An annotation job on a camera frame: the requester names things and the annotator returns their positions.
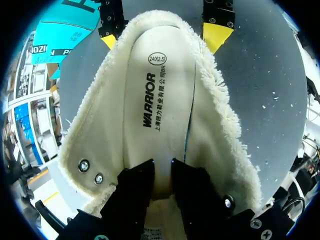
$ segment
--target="white shelf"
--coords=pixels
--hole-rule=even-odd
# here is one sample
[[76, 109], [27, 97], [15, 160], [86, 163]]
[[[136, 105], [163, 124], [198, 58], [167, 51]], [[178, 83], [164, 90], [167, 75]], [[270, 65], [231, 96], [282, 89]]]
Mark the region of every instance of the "white shelf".
[[32, 118], [31, 104], [30, 103], [28, 103], [28, 112], [29, 112], [30, 127], [31, 127], [31, 131], [32, 131], [32, 134], [33, 134], [33, 138], [34, 138], [35, 148], [38, 151], [38, 154], [40, 156], [42, 164], [44, 165], [46, 162], [45, 162], [44, 157], [42, 156], [41, 148], [40, 148], [38, 140], [37, 140], [37, 135], [36, 135], [36, 132], [35, 132], [35, 127], [34, 127], [34, 122], [33, 122], [33, 118]]
[[16, 99], [10, 101], [8, 103], [8, 110], [14, 109], [22, 104], [31, 103], [33, 101], [36, 101], [39, 99], [44, 99], [44, 98], [50, 97], [50, 96], [51, 96], [50, 90], [31, 93], [29, 95], [22, 96], [22, 97], [19, 97], [19, 98], [16, 98]]
[[32, 35], [34, 35], [35, 32], [36, 31], [32, 31], [30, 33], [30, 35], [28, 36], [27, 40], [25, 41], [25, 43], [23, 45], [23, 48], [22, 48], [22, 51], [21, 51], [21, 55], [20, 55], [20, 58], [19, 58], [19, 61], [18, 61], [18, 65], [16, 67], [16, 74], [15, 74], [15, 78], [14, 78], [13, 99], [17, 98], [17, 84], [18, 84], [18, 79], [21, 77], [21, 71], [20, 71], [21, 61], [22, 61], [22, 58], [23, 58], [24, 54], [26, 53], [26, 48], [27, 48], [28, 42], [30, 40], [30, 37]]
[[54, 137], [54, 144], [55, 144], [55, 148], [56, 148], [56, 152], [58, 152], [58, 145], [57, 145], [57, 141], [56, 141], [56, 137], [55, 137], [55, 132], [54, 132], [54, 127], [52, 125], [52, 121], [51, 121], [51, 113], [50, 113], [50, 97], [46, 98], [46, 109], [48, 110], [48, 114], [49, 114], [49, 119], [50, 119], [50, 132]]
[[33, 65], [31, 75], [29, 76], [27, 96], [29, 96], [31, 92], [31, 84], [32, 84], [32, 79], [34, 78], [34, 70], [35, 70], [35, 65]]

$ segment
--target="shelving unit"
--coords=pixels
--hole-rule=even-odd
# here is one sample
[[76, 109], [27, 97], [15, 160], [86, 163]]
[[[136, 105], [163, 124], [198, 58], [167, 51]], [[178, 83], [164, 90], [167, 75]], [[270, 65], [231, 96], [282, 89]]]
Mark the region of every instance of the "shelving unit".
[[[16, 145], [23, 161], [28, 165], [32, 164], [32, 166], [44, 169], [58, 159], [58, 144], [51, 114], [51, 105], [54, 101], [51, 99], [50, 88], [52, 82], [48, 76], [49, 68], [46, 64], [32, 65], [29, 61], [34, 34], [34, 31], [31, 32], [26, 39], [16, 68], [14, 68], [16, 71], [15, 77], [12, 78], [12, 80], [14, 79], [12, 83], [13, 92], [7, 98], [5, 112], [10, 111], [12, 114], [12, 133], [15, 135]], [[41, 124], [48, 126], [45, 132], [39, 131]]]
[[34, 123], [33, 123], [33, 120], [32, 120], [32, 112], [31, 112], [31, 104], [30, 103], [28, 103], [28, 112], [29, 112], [29, 119], [30, 119], [30, 127], [31, 127], [31, 131], [32, 131], [32, 134], [33, 134], [33, 137], [34, 137], [34, 144], [35, 144], [36, 150], [39, 153], [39, 156], [40, 156], [42, 164], [45, 164], [46, 163], [45, 159], [44, 159], [44, 157], [42, 155], [41, 148], [40, 148], [39, 143], [37, 141], [37, 135], [36, 135]]

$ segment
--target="cable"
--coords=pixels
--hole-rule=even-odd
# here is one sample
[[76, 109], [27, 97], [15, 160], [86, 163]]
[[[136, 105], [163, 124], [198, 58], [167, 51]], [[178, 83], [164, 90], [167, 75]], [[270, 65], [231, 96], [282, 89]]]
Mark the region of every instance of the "cable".
[[309, 94], [309, 96], [308, 96], [308, 98], [309, 98], [309, 103], [308, 103], [308, 117], [306, 118], [308, 121], [310, 121], [310, 122], [313, 122], [314, 120], [316, 120], [317, 119], [317, 117], [319, 117], [320, 116], [320, 112], [316, 112], [316, 111], [314, 111], [314, 110], [311, 110], [312, 112], [314, 112], [315, 114], [316, 114], [316, 116], [315, 116], [315, 118], [314, 119], [312, 119], [312, 120], [310, 120], [310, 94]]
[[308, 95], [309, 103], [308, 103], [308, 118], [307, 120], [309, 121], [310, 119], [310, 95]]
[[308, 143], [307, 141], [304, 141], [303, 139], [302, 139], [302, 142], [304, 142], [304, 143], [308, 144], [310, 147], [312, 147], [312, 148], [316, 151], [316, 154], [318, 155], [318, 157], [319, 157], [319, 159], [320, 159], [320, 153], [319, 153], [318, 149], [316, 149], [314, 146], [312, 146], [312, 145], [311, 145], [310, 143]]
[[302, 197], [297, 197], [293, 200], [291, 200], [288, 204], [286, 204], [283, 208], [282, 208], [282, 211], [286, 211], [290, 206], [292, 206], [293, 204], [297, 203], [297, 202], [301, 202], [302, 203], [302, 212], [301, 214], [305, 211], [305, 208], [306, 208], [306, 202], [305, 202], [305, 199], [302, 198]]

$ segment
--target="sherpa lining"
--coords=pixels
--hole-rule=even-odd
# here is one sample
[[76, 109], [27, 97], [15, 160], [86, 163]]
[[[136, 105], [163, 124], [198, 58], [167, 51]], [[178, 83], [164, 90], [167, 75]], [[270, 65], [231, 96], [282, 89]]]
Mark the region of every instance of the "sherpa lining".
[[[157, 26], [174, 26], [179, 28], [185, 35], [185, 41], [195, 59], [197, 69], [201, 74], [201, 84], [211, 95], [215, 111], [219, 114], [219, 126], [222, 129], [223, 138], [229, 147], [230, 156], [232, 156], [234, 162], [231, 164], [233, 171], [230, 172], [230, 179], [226, 181], [227, 186], [225, 182], [222, 184], [217, 183], [217, 181], [215, 182], [214, 179], [216, 179], [217, 176], [212, 172], [208, 172], [213, 184], [215, 184], [221, 195], [228, 193], [236, 199], [236, 212], [243, 211], [247, 208], [258, 208], [262, 195], [260, 180], [257, 171], [249, 160], [250, 156], [247, 154], [247, 146], [239, 141], [241, 136], [239, 118], [229, 105], [228, 88], [224, 83], [221, 72], [217, 70], [215, 58], [207, 48], [205, 42], [194, 33], [193, 29], [185, 21], [176, 14], [167, 11], [148, 11], [133, 18], [124, 29], [113, 49], [107, 54], [96, 73], [94, 81], [82, 100], [78, 113], [61, 147], [59, 162], [62, 172], [71, 185], [92, 197], [100, 195], [104, 191], [103, 189], [106, 189], [109, 184], [117, 183], [117, 175], [124, 168], [122, 156], [123, 140], [121, 139], [123, 129], [121, 127], [113, 127], [109, 129], [110, 132], [105, 133], [109, 140], [105, 144], [109, 147], [111, 153], [108, 152], [109, 155], [105, 156], [108, 161], [108, 173], [105, 175], [103, 185], [99, 186], [100, 189], [94, 186], [91, 187], [91, 185], [88, 187], [86, 181], [80, 181], [79, 178], [76, 179], [77, 175], [70, 170], [78, 167], [77, 162], [80, 160], [80, 155], [77, 152], [84, 148], [86, 144], [90, 144], [90, 139], [86, 139], [86, 136], [84, 136], [84, 129], [86, 129], [86, 125], [90, 124], [93, 119], [97, 117], [92, 115], [92, 113], [100, 107], [98, 104], [101, 98], [99, 92], [101, 89], [108, 88], [124, 89], [123, 82], [115, 82], [115, 78], [122, 79], [121, 77], [126, 73], [126, 64], [130, 54], [124, 53], [130, 53], [135, 40], [143, 32]], [[119, 105], [124, 103], [121, 92], [119, 92], [116, 98], [117, 99], [110, 100], [117, 101]], [[118, 121], [124, 119], [123, 111], [112, 108], [112, 106], [106, 106], [105, 111], [112, 111], [113, 113], [112, 119], [107, 119], [108, 122], [105, 123], [106, 126], [117, 125], [116, 123]], [[88, 155], [91, 160], [100, 159], [103, 156], [103, 154], [96, 155], [94, 149], [89, 153], [86, 150], [87, 149], [83, 149], [81, 154]], [[203, 164], [203, 167], [212, 164], [213, 163], [207, 162]]]

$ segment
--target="white fleece lining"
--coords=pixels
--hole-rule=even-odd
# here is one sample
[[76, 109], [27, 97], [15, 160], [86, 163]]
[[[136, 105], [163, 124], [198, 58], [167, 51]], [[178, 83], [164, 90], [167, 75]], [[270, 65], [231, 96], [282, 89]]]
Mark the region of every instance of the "white fleece lining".
[[172, 159], [184, 160], [195, 64], [184, 36], [173, 26], [144, 32], [130, 53], [124, 94], [124, 167], [153, 159], [156, 199], [172, 194]]
[[[69, 133], [62, 145], [60, 152], [60, 165], [62, 171], [72, 185], [92, 197], [98, 196], [103, 191], [102, 189], [107, 188], [110, 183], [117, 183], [117, 175], [124, 168], [122, 142], [123, 129], [122, 124], [121, 127], [119, 126], [119, 121], [123, 121], [124, 119], [123, 108], [120, 109], [120, 107], [116, 108], [114, 105], [101, 104], [100, 100], [102, 100], [102, 97], [104, 97], [103, 100], [105, 101], [105, 98], [108, 98], [108, 96], [102, 96], [99, 93], [101, 89], [125, 89], [124, 81], [115, 81], [115, 79], [126, 78], [125, 73], [130, 56], [129, 53], [135, 40], [142, 33], [156, 26], [174, 26], [181, 30], [182, 34], [185, 36], [186, 44], [189, 46], [189, 50], [195, 59], [202, 80], [201, 84], [199, 82], [196, 84], [198, 84], [199, 88], [204, 87], [206, 89], [207, 94], [210, 96], [213, 103], [214, 111], [218, 113], [218, 116], [215, 116], [217, 120], [215, 123], [216, 128], [212, 129], [212, 132], [221, 130], [220, 137], [222, 136], [223, 138], [221, 142], [226, 142], [221, 144], [228, 146], [229, 152], [226, 154], [226, 158], [223, 157], [225, 155], [223, 152], [216, 154], [215, 158], [217, 159], [219, 156], [222, 156], [222, 162], [219, 163], [222, 165], [223, 161], [229, 163], [230, 161], [228, 158], [230, 157], [232, 164], [227, 167], [229, 170], [227, 179], [222, 176], [221, 182], [214, 176], [215, 172], [208, 172], [213, 184], [217, 187], [217, 190], [221, 195], [229, 193], [234, 196], [237, 206], [236, 212], [240, 212], [246, 208], [258, 208], [261, 202], [260, 180], [257, 171], [249, 160], [247, 146], [239, 141], [239, 137], [241, 136], [239, 119], [229, 106], [228, 88], [224, 83], [221, 72], [216, 69], [217, 64], [215, 58], [207, 48], [205, 42], [194, 33], [193, 29], [185, 21], [177, 15], [167, 11], [153, 10], [133, 18], [124, 29], [113, 49], [107, 54], [96, 73], [95, 80], [92, 82], [83, 98], [78, 113], [74, 118], [69, 128]], [[113, 95], [109, 100], [117, 102], [119, 106], [123, 106], [123, 96], [123, 92], [118, 92], [116, 96]], [[105, 107], [104, 109], [106, 112], [113, 113], [113, 116], [101, 120], [96, 119], [97, 114], [94, 114], [97, 110], [103, 109], [103, 107]], [[112, 129], [103, 132], [103, 134], [105, 134], [103, 137], [105, 137], [107, 141], [103, 144], [109, 147], [108, 151], [97, 152], [97, 149], [100, 151], [101, 145], [97, 149], [95, 149], [93, 144], [91, 144], [90, 147], [87, 146], [90, 144], [90, 140], [94, 139], [94, 136], [90, 136], [92, 138], [89, 140], [86, 139], [91, 133], [87, 125], [90, 125], [93, 121], [95, 121], [96, 125], [114, 126]], [[193, 128], [194, 133], [197, 132], [195, 124], [193, 124], [193, 127], [191, 124], [191, 128]], [[194, 137], [193, 140], [190, 141], [193, 141], [192, 145], [196, 145], [197, 140], [205, 141], [205, 139], [201, 139], [199, 136]], [[215, 139], [213, 142], [216, 144], [215, 147], [217, 152], [219, 152], [219, 141]], [[194, 154], [190, 152], [189, 146], [187, 152], [188, 151], [190, 156]], [[107, 168], [107, 171], [104, 172], [105, 178], [102, 185], [94, 186], [92, 183], [89, 183], [89, 181], [84, 181], [84, 176], [79, 175], [79, 173], [75, 171], [77, 162], [79, 162], [81, 156], [84, 156], [91, 161], [93, 160], [93, 162], [98, 159], [107, 159], [107, 163], [99, 162], [97, 165], [98, 169]], [[215, 166], [213, 164], [217, 163], [215, 161], [196, 161], [189, 163], [188, 158], [192, 159], [192, 157], [187, 156], [186, 163], [192, 166], [200, 165], [207, 170], [208, 168], [211, 170], [214, 169]], [[88, 176], [90, 177], [89, 179], [92, 179], [94, 173], [90, 174], [91, 173], [88, 173], [86, 177]]]

